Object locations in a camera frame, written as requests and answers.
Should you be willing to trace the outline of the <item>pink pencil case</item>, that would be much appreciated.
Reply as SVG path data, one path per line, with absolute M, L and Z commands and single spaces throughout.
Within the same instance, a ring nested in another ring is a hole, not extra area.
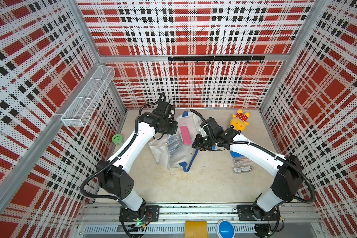
M 187 126 L 181 126 L 180 127 L 181 131 L 181 138 L 184 143 L 184 145 L 192 145 L 191 137 L 190 137 L 190 132 Z

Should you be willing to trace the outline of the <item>clear compass case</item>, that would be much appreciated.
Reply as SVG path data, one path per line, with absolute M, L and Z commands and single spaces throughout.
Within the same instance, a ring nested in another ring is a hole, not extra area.
M 170 155 L 170 163 L 185 161 L 191 154 L 191 147 L 184 145 L 179 135 L 168 137 L 167 148 Z

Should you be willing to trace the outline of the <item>blue triangular ruler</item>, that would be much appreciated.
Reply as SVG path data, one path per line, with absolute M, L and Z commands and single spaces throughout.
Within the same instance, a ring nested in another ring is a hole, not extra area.
M 240 158 L 240 157 L 242 157 L 242 155 L 241 155 L 240 153 L 237 153 L 237 152 L 234 152 L 234 151 L 231 151 L 230 154 L 231 154 L 231 156 L 232 156 L 233 158 Z

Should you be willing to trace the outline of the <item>white canvas bag blue handles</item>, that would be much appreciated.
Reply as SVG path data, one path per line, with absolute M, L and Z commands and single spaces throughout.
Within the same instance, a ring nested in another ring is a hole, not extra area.
M 169 170 L 181 168 L 187 173 L 198 154 L 198 150 L 192 148 L 192 145 L 200 134 L 200 118 L 193 112 L 185 111 L 176 121 L 176 134 L 164 135 L 160 140 L 151 141 L 148 146 L 158 165 Z

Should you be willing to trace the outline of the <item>clear plastic compass set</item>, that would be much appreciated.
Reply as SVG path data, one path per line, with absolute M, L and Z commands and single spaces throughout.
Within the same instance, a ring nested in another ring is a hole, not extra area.
M 234 165 L 243 165 L 243 164 L 246 164 L 249 162 L 251 162 L 251 160 L 247 159 L 247 158 L 234 158 L 233 159 Z

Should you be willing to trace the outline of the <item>clear case barcode label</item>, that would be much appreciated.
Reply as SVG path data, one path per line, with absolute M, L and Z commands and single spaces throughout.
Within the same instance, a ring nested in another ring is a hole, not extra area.
M 235 174 L 249 173 L 249 172 L 252 172 L 252 171 L 253 171 L 253 167 L 251 165 L 233 167 L 233 172 Z

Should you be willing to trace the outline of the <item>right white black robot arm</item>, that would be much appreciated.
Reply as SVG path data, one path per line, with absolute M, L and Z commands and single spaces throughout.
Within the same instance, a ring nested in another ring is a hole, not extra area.
M 205 119 L 194 109 L 191 112 L 202 122 L 193 148 L 212 151 L 214 146 L 218 146 L 239 153 L 274 177 L 272 185 L 251 206 L 254 219 L 264 220 L 274 208 L 294 199 L 306 204 L 315 202 L 315 189 L 302 172 L 298 157 L 272 152 L 246 138 L 236 127 L 224 129 L 214 118 Z

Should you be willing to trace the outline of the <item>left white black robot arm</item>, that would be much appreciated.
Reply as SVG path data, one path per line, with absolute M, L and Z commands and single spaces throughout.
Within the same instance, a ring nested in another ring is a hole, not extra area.
M 155 134 L 176 134 L 178 123 L 174 121 L 174 112 L 175 107 L 167 101 L 164 92 L 156 102 L 142 106 L 135 119 L 133 134 L 112 157 L 98 162 L 96 172 L 80 185 L 80 193 L 90 198 L 115 200 L 122 210 L 128 211 L 133 220 L 142 220 L 146 213 L 146 202 L 133 190 L 134 180 L 129 172 L 137 156 Z M 99 186 L 108 195 L 85 190 L 85 186 L 94 178 L 98 179 Z

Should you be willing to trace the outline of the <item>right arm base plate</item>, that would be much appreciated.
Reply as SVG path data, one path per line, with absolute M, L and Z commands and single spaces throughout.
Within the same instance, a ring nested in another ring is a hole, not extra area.
M 261 210 L 258 206 L 252 204 L 238 205 L 237 214 L 240 221 L 275 221 L 278 217 L 276 208 L 272 208 L 269 212 Z

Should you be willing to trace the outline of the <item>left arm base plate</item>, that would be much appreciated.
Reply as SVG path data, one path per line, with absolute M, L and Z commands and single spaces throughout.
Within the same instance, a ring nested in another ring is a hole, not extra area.
M 123 222 L 156 222 L 159 220 L 160 206 L 146 205 L 140 208 L 140 213 L 121 207 L 119 221 Z

